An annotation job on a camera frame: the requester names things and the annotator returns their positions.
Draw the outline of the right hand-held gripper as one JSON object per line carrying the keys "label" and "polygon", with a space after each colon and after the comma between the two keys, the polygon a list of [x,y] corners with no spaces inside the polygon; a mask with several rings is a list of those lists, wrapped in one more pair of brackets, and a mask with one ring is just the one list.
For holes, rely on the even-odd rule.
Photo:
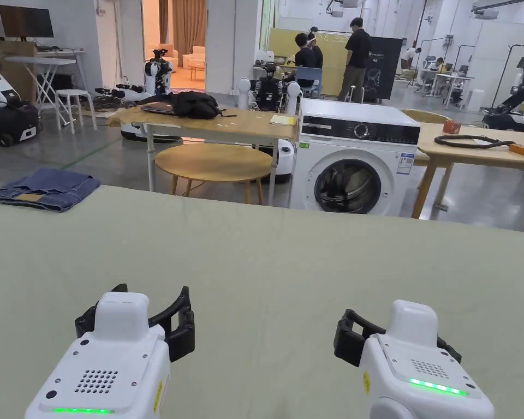
{"label": "right hand-held gripper", "polygon": [[395,300],[385,329],[346,309],[334,355],[363,371],[369,418],[494,418],[488,397],[438,336],[426,305]]}

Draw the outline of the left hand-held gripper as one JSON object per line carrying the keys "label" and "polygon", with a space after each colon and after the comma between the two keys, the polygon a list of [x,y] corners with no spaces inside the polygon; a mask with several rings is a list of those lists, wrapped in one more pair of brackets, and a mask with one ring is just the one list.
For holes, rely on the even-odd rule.
{"label": "left hand-held gripper", "polygon": [[160,418],[170,363],[195,350],[189,287],[149,319],[148,307],[123,283],[76,318],[77,339],[25,418]]}

